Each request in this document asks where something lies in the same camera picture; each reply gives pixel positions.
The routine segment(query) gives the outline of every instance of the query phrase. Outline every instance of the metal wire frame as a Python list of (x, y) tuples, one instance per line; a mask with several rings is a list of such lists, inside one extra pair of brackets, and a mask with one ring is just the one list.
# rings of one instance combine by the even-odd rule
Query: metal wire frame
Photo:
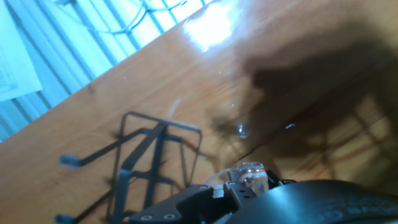
[[(147, 129), (147, 128), (140, 128), (136, 131), (133, 131), (132, 133), (129, 133), (127, 135), (124, 135), (124, 130), (126, 127), (126, 120), (128, 116), (135, 116), (151, 121), (156, 121), (158, 124), (156, 125), (155, 128), (153, 129)], [(186, 163), (185, 163), (185, 157), (183, 155), (183, 146), (187, 145), (190, 149), (192, 149), (192, 145), (184, 140), (181, 137), (174, 136), (174, 135), (169, 135), (166, 133), (167, 127), (168, 126), (173, 126), (176, 128), (184, 129), (187, 131), (192, 131), (195, 132), (199, 135), (199, 142), (197, 147), (194, 148), (195, 152), (195, 158), (192, 164), (192, 169), (190, 172), (190, 176), (188, 178), (187, 176), (187, 168), (186, 168)], [(121, 169), (119, 170), (119, 160), (120, 160), (120, 153), (121, 153), (121, 146), (125, 143), (131, 140), (132, 138), (140, 135), (140, 134), (145, 134), (146, 138), (141, 141), (141, 143), (136, 147), (136, 149), (127, 157), (127, 159), (123, 162)], [(147, 116), (144, 114), (136, 113), (136, 112), (128, 112), (123, 115), (122, 121), (121, 121), (121, 126), (119, 130), (119, 139), (115, 141), (114, 143), (111, 143), (110, 145), (100, 149), (99, 151), (80, 159), (77, 156), (71, 156), (71, 155), (62, 155), (60, 157), (60, 163), (63, 166), (67, 166), (69, 168), (79, 168), (86, 166), (90, 164), (91, 162), (97, 160), (99, 157), (107, 154), (108, 152), (112, 151), (113, 149), (116, 149), (116, 156), (115, 156), (115, 162), (114, 162), (114, 167), (113, 167), (113, 174), (112, 174), (112, 180), (111, 180), (111, 189), (106, 192), (102, 197), (100, 197), (96, 202), (94, 202), (90, 207), (88, 207), (84, 212), (82, 212), (79, 216), (72, 217), (70, 215), (57, 215), (55, 217), (55, 223), (79, 223), (81, 222), (84, 218), (86, 218), (90, 213), (92, 213), (96, 208), (98, 208), (102, 203), (105, 201), (108, 201), (108, 207), (107, 207), (107, 212), (106, 212), (106, 220), (110, 221), (113, 224), (122, 224), (123, 223), (123, 218), (126, 215), (130, 215), (131, 212), (125, 211), (124, 210), (124, 204), (126, 201), (127, 197), (127, 192), (128, 192), (128, 186), (133, 183), (136, 179), (147, 179), (148, 185), (147, 185), (147, 190), (146, 190), (146, 196), (144, 200), (144, 209), (148, 208), (152, 205), (152, 198), (154, 195), (154, 187), (156, 183), (164, 183), (170, 185), (171, 188), (171, 193), (173, 194), (173, 189), (174, 187), (180, 188), (175, 181), (172, 179), (166, 178), (166, 177), (159, 177), (158, 176), (158, 171), (159, 167), (164, 164), (165, 162), (161, 162), (160, 158), (162, 156), (162, 148), (163, 148), (163, 142), (164, 141), (174, 141), (180, 143), (180, 154), (181, 154), (181, 165), (182, 165), (182, 174), (183, 174), (183, 181), (184, 181), (184, 187), (187, 188), (193, 178), (193, 173), (195, 170), (197, 158), (200, 153), (200, 144), (202, 140), (202, 133), (199, 129), (193, 128), (191, 126), (179, 124), (179, 123), (174, 123), (171, 121), (165, 121), (162, 119), (158, 118), (153, 118), (151, 116)], [(152, 167), (150, 170), (147, 172), (139, 172), (136, 170), (133, 170), (134, 165), (136, 162), (141, 158), (141, 156), (145, 153), (145, 151), (148, 149), (150, 144), (155, 140), (156, 145), (155, 145), (155, 151), (154, 151), (154, 156), (152, 160)], [(116, 193), (116, 199), (114, 201), (114, 210), (113, 214), (111, 213), (111, 208), (113, 206), (113, 198)]]

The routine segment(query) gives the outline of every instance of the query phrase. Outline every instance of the paper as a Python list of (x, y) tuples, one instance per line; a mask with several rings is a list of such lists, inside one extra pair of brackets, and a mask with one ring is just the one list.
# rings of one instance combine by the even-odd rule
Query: paper
[(40, 91), (42, 85), (3, 0), (0, 21), (0, 101)]

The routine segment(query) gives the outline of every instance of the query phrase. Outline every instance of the wooden surface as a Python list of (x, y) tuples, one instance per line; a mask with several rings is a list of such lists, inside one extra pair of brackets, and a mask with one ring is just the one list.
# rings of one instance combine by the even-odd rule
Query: wooden surface
[[(0, 223), (52, 223), (104, 194), (114, 153), (78, 170), (58, 158), (115, 141), (127, 111), (203, 131), (194, 182), (242, 158), (283, 178), (398, 194), (397, 8), (396, 0), (211, 3), (0, 145)], [(130, 119), (127, 131), (143, 126), (154, 124)], [(136, 169), (150, 167), (150, 153)], [(178, 145), (167, 144), (162, 160), (161, 173), (182, 183)], [(141, 209), (145, 187), (131, 185), (127, 208)], [(168, 196), (159, 186), (157, 201)], [(105, 208), (84, 223), (99, 223)]]

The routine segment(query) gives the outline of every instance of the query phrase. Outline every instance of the transparent plastic piece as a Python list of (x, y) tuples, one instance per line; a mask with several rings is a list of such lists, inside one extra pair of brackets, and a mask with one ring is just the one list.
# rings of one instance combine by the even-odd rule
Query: transparent plastic piece
[(264, 166), (259, 162), (243, 162), (238, 166), (241, 181), (257, 196), (269, 190), (268, 176)]
[(222, 185), (225, 182), (230, 181), (228, 172), (235, 170), (239, 171), (241, 182), (243, 182), (246, 187), (252, 189), (257, 196), (260, 196), (269, 190), (267, 172), (264, 166), (259, 162), (243, 162), (238, 165), (237, 168), (222, 170), (215, 175), (212, 175), (205, 182), (205, 185), (212, 187)]

